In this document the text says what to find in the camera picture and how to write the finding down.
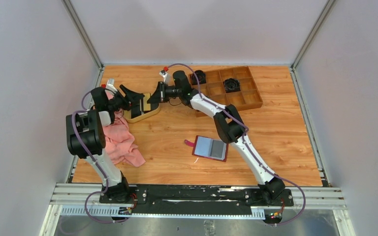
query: pink cloth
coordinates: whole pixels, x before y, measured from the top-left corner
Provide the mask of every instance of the pink cloth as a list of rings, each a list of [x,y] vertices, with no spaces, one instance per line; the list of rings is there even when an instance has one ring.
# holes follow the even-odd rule
[[[123,111],[115,112],[115,121],[112,125],[103,127],[106,140],[106,153],[114,164],[122,161],[139,167],[146,162],[138,146],[132,144],[135,140],[134,136],[129,132],[128,123],[123,117]]]

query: wooden tabletop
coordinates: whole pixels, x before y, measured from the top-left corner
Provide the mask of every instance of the wooden tabletop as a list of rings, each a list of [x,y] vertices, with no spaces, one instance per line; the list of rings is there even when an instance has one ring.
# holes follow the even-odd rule
[[[231,66],[193,66],[194,70],[216,70]],[[135,92],[151,92],[162,80],[163,66],[107,66],[101,84],[115,79],[115,87],[123,84]],[[181,66],[168,72],[189,70]],[[263,99],[261,108],[240,111],[250,128],[254,147],[266,163],[280,176],[301,186],[321,186],[314,154],[302,118],[298,99],[287,66],[251,66],[251,73]],[[160,112],[150,118],[129,124],[135,144],[146,163],[133,167],[116,165],[129,183],[257,185],[251,170],[231,146],[226,162],[192,155],[184,140],[194,141],[197,135],[218,138],[210,117],[195,116],[184,105],[160,104]],[[101,182],[92,167],[79,160],[72,182]]]

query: wooden tray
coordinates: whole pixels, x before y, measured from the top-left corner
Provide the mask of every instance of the wooden tray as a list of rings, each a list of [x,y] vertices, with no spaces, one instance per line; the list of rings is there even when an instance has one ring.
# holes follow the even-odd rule
[[[252,73],[248,66],[238,66],[221,70],[204,71],[206,74],[206,84],[201,84],[201,92],[215,102],[237,107],[238,111],[260,108],[263,105],[257,85],[254,82]],[[240,92],[225,92],[223,82],[226,79],[234,78],[240,82]],[[200,111],[196,111],[196,117],[206,116]]]

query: wood grain surface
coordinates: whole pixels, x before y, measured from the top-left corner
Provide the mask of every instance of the wood grain surface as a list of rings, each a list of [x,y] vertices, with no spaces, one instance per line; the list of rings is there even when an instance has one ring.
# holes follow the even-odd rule
[[[215,70],[230,66],[193,66],[194,70]],[[162,79],[163,66],[107,66],[101,84],[115,79],[136,92],[151,92]],[[176,70],[189,70],[181,66]],[[287,66],[251,66],[251,73],[263,99],[261,108],[240,111],[250,128],[249,137],[266,163],[280,176],[301,186],[321,186],[314,154],[302,118],[298,99]],[[192,156],[184,140],[196,135],[218,138],[210,117],[195,116],[184,105],[160,104],[160,112],[150,118],[129,124],[135,143],[146,159],[141,167],[116,165],[129,183],[257,185],[251,170],[231,146],[226,162]],[[73,182],[101,182],[92,167],[79,160]]]

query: white wall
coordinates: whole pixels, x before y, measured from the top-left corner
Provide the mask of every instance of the white wall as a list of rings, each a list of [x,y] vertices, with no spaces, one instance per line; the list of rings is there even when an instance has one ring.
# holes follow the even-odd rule
[[[337,1],[298,72],[356,233],[378,235],[378,1]]]
[[[0,235],[38,235],[97,69],[60,0],[0,0]]]
[[[292,63],[326,0],[72,0],[104,63]]]

